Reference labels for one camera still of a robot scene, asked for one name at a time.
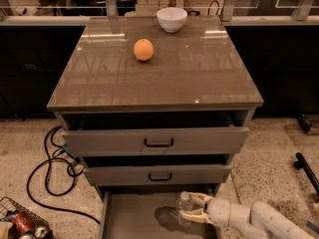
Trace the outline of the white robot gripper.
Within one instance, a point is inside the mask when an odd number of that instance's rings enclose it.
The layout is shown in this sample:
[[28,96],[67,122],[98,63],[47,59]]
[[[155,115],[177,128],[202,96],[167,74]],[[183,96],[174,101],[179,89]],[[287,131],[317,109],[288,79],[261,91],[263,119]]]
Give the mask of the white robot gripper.
[[231,205],[228,200],[198,192],[190,192],[191,200],[200,207],[206,206],[206,212],[202,209],[192,211],[181,210],[180,216],[195,223],[209,223],[215,227],[225,227],[230,218]]

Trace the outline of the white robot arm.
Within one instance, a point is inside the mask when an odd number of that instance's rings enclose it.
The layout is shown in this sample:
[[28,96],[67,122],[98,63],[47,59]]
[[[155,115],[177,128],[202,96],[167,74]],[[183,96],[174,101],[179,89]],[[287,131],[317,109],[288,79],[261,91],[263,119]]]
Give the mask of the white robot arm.
[[245,206],[203,193],[189,192],[188,196],[198,209],[181,210],[183,219],[231,227],[246,239],[315,239],[265,202]]

